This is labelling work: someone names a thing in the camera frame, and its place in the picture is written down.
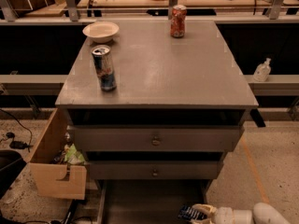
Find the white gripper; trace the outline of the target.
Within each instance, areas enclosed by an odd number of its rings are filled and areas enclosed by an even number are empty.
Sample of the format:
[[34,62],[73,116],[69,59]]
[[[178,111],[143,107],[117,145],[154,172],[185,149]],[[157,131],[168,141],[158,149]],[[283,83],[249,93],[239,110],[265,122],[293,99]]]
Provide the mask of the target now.
[[[231,207],[216,208],[209,204],[194,204],[192,208],[213,217],[215,224],[253,224],[253,215],[250,210],[236,210]],[[211,219],[191,220],[192,224],[214,224]]]

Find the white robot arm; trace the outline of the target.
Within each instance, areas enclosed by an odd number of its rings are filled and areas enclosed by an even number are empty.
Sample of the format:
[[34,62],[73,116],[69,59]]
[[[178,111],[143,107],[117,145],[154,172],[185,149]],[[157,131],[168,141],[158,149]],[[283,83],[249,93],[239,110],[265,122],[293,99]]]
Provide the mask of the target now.
[[192,208],[206,215],[199,220],[193,218],[192,224],[291,224],[268,203],[256,203],[252,210],[215,207],[209,204],[195,204]]

